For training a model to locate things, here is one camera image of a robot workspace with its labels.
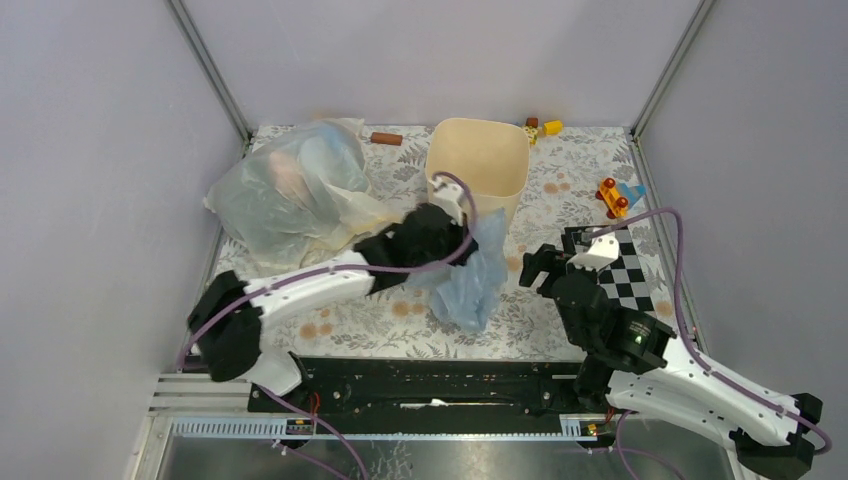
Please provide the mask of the orange red toy car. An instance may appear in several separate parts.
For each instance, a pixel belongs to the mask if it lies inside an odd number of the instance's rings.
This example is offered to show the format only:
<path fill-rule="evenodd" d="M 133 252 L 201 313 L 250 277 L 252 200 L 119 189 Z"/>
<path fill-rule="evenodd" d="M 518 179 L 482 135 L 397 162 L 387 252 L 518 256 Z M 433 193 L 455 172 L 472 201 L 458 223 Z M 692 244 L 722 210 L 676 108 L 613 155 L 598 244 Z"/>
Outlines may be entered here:
<path fill-rule="evenodd" d="M 595 198 L 604 203 L 609 219 L 625 218 L 630 209 L 629 199 L 618 189 L 619 184 L 611 177 L 603 179 L 595 192 Z"/>

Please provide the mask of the blue triangle toy piece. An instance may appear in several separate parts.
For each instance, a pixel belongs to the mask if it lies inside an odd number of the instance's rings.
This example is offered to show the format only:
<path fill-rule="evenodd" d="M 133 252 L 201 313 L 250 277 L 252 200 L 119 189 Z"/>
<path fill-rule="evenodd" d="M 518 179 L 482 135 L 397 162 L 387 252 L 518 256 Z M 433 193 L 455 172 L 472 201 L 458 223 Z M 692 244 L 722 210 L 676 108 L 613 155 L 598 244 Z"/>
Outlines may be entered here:
<path fill-rule="evenodd" d="M 618 184 L 619 193 L 627 199 L 628 207 L 634 207 L 646 194 L 644 185 L 628 185 L 626 183 Z"/>

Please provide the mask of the translucent white yellow trash bag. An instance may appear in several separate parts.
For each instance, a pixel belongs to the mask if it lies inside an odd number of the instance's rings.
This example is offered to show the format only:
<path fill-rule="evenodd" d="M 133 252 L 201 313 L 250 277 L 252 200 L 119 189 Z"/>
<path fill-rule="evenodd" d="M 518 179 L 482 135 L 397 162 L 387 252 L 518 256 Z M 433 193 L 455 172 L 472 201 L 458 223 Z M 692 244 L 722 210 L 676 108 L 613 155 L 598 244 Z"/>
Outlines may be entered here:
<path fill-rule="evenodd" d="M 402 215 L 374 195 L 363 126 L 357 118 L 330 118 L 287 130 L 247 153 L 203 204 L 267 274 L 377 233 Z"/>

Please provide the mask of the beige plastic trash bin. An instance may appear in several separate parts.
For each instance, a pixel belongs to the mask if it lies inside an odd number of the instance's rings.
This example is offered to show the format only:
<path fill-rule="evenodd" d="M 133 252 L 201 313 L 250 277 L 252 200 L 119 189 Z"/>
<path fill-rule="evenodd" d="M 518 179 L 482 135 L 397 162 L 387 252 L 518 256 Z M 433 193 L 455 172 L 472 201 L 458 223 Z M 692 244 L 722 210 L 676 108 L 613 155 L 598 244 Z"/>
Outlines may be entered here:
<path fill-rule="evenodd" d="M 435 126 L 425 162 L 425 176 L 446 171 L 470 188 L 482 215 L 499 209 L 510 225 L 525 191 L 530 143 L 516 125 L 449 118 Z"/>

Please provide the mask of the light blue trash bag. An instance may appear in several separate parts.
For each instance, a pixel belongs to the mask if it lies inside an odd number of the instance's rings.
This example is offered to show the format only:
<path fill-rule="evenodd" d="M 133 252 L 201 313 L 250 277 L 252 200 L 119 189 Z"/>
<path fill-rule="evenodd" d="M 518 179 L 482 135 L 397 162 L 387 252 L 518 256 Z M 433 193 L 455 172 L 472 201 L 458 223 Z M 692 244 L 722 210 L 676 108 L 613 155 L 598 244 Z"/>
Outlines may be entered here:
<path fill-rule="evenodd" d="M 429 307 L 437 320 L 472 333 L 486 329 L 508 278 L 503 252 L 507 232 L 505 210 L 491 211 L 478 219 L 473 234 L 478 250 L 464 265 L 443 266 L 409 277 L 409 285 L 429 293 Z"/>

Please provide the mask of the black white checkerboard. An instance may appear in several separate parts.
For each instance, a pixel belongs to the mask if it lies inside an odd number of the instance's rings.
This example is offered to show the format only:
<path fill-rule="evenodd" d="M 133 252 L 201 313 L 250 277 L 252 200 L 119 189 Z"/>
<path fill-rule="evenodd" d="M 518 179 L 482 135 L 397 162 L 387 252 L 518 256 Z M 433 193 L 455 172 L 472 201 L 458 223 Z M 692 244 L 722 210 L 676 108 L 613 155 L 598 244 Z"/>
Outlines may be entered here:
<path fill-rule="evenodd" d="M 664 271 L 656 236 L 647 224 L 616 230 L 615 235 L 620 256 L 598 274 L 598 283 L 613 304 L 671 321 L 671 280 Z"/>

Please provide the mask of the brown cylinder toy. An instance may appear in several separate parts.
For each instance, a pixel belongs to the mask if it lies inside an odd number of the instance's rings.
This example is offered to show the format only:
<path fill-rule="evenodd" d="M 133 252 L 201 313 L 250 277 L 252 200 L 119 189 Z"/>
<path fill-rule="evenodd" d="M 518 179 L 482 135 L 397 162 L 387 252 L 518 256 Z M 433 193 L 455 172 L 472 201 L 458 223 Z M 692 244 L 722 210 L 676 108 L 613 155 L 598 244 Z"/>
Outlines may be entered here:
<path fill-rule="evenodd" d="M 403 143 L 404 137 L 399 134 L 387 132 L 373 132 L 370 135 L 370 142 L 373 144 L 400 146 Z"/>

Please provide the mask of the floral patterned table mat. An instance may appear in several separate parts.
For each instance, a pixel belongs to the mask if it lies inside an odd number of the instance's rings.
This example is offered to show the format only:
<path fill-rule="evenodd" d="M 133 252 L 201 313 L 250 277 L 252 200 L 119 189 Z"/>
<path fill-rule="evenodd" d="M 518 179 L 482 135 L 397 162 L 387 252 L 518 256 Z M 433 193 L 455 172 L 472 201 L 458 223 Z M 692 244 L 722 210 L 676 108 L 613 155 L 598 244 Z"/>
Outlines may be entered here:
<path fill-rule="evenodd" d="M 403 143 L 372 145 L 367 140 L 372 130 L 400 134 Z M 424 170 L 433 131 L 432 126 L 365 127 L 361 138 L 374 195 L 397 211 L 427 197 Z M 567 342 L 553 302 L 518 286 L 521 257 L 544 243 L 560 247 L 564 227 L 612 223 L 594 190 L 605 177 L 643 184 L 629 147 L 623 127 L 566 127 L 530 148 L 528 181 L 504 248 L 509 277 L 485 331 L 467 333 L 440 322 L 429 308 L 430 292 L 405 284 L 283 320 L 264 335 L 263 346 L 300 356 L 582 360 L 584 353 Z M 641 268 L 635 278 L 642 283 L 604 288 L 611 299 L 619 291 L 649 295 L 654 308 L 649 313 L 676 326 L 673 260 L 666 267 L 653 226 L 643 220 L 616 232 L 631 234 L 638 260 L 625 258 L 625 265 Z"/>

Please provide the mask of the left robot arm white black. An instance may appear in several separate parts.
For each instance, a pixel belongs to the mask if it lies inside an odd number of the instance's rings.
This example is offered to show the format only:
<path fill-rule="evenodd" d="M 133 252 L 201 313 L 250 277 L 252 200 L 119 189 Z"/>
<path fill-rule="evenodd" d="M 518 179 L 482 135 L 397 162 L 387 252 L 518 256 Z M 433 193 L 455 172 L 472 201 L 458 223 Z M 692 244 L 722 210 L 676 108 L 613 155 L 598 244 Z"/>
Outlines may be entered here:
<path fill-rule="evenodd" d="M 413 274 L 465 264 L 477 249 L 474 217 L 420 204 L 404 219 L 317 265 L 244 280 L 217 275 L 187 318 L 188 347 L 211 381 L 245 380 L 271 392 L 288 411 L 309 401 L 310 385 L 290 353 L 274 353 L 262 336 L 284 320 L 337 301 L 365 298 Z"/>

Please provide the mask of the yellow toy block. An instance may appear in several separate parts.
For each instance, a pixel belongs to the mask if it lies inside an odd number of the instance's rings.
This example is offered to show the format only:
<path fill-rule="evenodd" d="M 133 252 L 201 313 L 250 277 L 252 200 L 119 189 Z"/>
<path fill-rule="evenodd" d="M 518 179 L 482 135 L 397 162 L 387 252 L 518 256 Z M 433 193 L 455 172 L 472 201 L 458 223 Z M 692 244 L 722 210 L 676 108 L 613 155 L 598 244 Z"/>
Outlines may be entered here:
<path fill-rule="evenodd" d="M 552 120 L 542 124 L 542 131 L 545 136 L 556 136 L 564 129 L 564 124 L 560 120 Z"/>

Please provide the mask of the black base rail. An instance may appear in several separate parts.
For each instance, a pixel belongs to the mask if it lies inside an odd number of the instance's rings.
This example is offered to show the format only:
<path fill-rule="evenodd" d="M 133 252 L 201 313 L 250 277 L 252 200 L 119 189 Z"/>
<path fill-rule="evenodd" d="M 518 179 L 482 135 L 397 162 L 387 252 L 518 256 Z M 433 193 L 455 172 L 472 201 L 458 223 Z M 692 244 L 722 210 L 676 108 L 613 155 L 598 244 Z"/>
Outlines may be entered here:
<path fill-rule="evenodd" d="M 577 362 L 302 357 L 284 399 L 353 434 L 558 434 L 562 416 L 610 421 L 581 400 Z"/>

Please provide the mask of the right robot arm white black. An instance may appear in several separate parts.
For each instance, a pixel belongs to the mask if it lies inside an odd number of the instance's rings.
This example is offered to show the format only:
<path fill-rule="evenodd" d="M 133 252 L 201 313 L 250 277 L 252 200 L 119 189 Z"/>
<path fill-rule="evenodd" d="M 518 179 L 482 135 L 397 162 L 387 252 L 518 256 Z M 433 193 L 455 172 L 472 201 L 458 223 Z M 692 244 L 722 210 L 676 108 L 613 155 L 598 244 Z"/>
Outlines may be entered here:
<path fill-rule="evenodd" d="M 606 289 L 612 267 L 632 252 L 612 233 L 589 239 L 565 229 L 563 247 L 544 244 L 522 258 L 519 284 L 546 277 L 537 293 L 553 301 L 568 341 L 586 357 L 573 384 L 583 410 L 633 410 L 732 449 L 748 470 L 768 479 L 799 479 L 815 447 L 805 435 L 823 403 L 809 393 L 781 394 L 689 351 L 649 306 L 628 306 Z"/>

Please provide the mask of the yellow toy figure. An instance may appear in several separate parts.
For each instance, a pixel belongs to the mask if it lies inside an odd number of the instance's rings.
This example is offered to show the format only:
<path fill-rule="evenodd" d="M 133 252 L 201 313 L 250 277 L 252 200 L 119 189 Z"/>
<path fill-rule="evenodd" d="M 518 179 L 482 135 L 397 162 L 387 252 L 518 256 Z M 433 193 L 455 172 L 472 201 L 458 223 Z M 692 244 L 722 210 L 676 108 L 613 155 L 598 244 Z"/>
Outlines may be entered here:
<path fill-rule="evenodd" d="M 538 140 L 538 129 L 536 127 L 525 125 L 523 130 L 527 136 L 529 145 L 534 146 Z"/>

